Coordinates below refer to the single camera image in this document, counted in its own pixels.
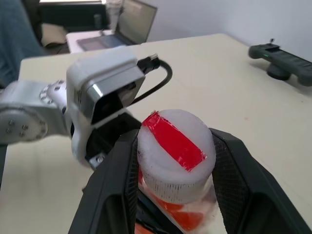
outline white table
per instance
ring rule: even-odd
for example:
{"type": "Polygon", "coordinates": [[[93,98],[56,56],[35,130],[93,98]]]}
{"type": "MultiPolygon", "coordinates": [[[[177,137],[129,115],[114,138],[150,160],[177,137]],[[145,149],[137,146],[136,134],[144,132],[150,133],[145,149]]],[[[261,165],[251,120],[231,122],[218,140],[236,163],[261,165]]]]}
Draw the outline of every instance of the white table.
{"type": "MultiPolygon", "coordinates": [[[[312,228],[312,97],[308,89],[272,79],[268,63],[226,35],[159,41],[131,47],[138,58],[158,53],[174,72],[161,90],[129,108],[139,120],[153,110],[184,109],[208,126],[244,141],[271,172],[312,228]]],[[[24,60],[20,79],[66,78],[76,59],[99,53],[24,60]]],[[[145,92],[165,73],[150,73],[145,92]]],[[[0,233],[67,233],[91,174],[71,156],[70,140],[50,137],[8,148],[0,192],[0,233]]],[[[209,233],[226,233],[220,213],[209,233]]]]}

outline wall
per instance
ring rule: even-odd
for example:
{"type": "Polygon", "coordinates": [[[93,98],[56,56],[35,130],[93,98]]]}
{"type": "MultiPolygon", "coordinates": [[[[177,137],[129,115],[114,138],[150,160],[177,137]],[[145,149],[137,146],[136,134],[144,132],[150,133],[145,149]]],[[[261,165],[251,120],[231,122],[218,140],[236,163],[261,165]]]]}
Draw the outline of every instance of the wall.
{"type": "Polygon", "coordinates": [[[148,41],[220,32],[226,0],[142,0],[158,7],[148,41]]]}
{"type": "Polygon", "coordinates": [[[247,45],[275,42],[312,60],[310,0],[142,0],[158,7],[148,41],[227,33],[247,45]]]}

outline black cable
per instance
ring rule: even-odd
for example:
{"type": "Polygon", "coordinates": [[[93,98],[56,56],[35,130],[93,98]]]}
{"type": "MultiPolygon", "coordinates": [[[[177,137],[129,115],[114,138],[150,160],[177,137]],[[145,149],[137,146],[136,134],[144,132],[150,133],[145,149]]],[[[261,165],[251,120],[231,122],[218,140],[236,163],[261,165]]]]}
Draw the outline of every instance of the black cable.
{"type": "Polygon", "coordinates": [[[63,45],[60,47],[60,49],[56,52],[55,55],[58,55],[58,54],[61,52],[61,50],[65,49],[66,47],[68,48],[68,44],[67,44],[67,43],[63,44],[63,45]]]}
{"type": "Polygon", "coordinates": [[[134,99],[134,101],[130,104],[133,105],[141,100],[143,100],[144,98],[148,97],[149,95],[151,95],[152,93],[156,92],[158,89],[162,88],[163,86],[165,86],[172,78],[173,72],[172,69],[170,67],[169,64],[167,64],[165,61],[163,60],[159,60],[159,65],[160,67],[164,68],[167,71],[167,76],[166,78],[159,83],[158,85],[156,85],[154,88],[150,89],[149,91],[147,91],[146,93],[142,94],[141,96],[137,97],[136,99],[134,99]]]}

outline person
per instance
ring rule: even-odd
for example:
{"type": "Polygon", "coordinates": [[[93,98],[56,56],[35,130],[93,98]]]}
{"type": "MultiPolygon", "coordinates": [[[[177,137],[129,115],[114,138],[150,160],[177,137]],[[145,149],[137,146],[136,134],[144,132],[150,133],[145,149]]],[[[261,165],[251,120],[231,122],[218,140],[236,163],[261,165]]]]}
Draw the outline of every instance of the person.
{"type": "Polygon", "coordinates": [[[41,44],[42,40],[42,19],[39,12],[40,0],[21,0],[26,10],[27,16],[33,27],[37,41],[41,44]]]}
{"type": "Polygon", "coordinates": [[[23,59],[43,55],[21,0],[0,0],[0,87],[19,78],[23,59]]]}

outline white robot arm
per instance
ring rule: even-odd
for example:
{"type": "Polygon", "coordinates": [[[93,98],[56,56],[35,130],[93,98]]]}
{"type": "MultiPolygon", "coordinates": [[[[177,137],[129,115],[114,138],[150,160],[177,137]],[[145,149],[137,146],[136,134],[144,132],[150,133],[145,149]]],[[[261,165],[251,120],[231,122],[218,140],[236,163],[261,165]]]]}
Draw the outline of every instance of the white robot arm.
{"type": "Polygon", "coordinates": [[[89,166],[85,156],[91,132],[165,85],[172,75],[135,99],[145,75],[161,63],[157,56],[138,62],[129,47],[118,47],[75,62],[66,82],[11,83],[0,93],[0,144],[69,136],[74,157],[89,166]]]}

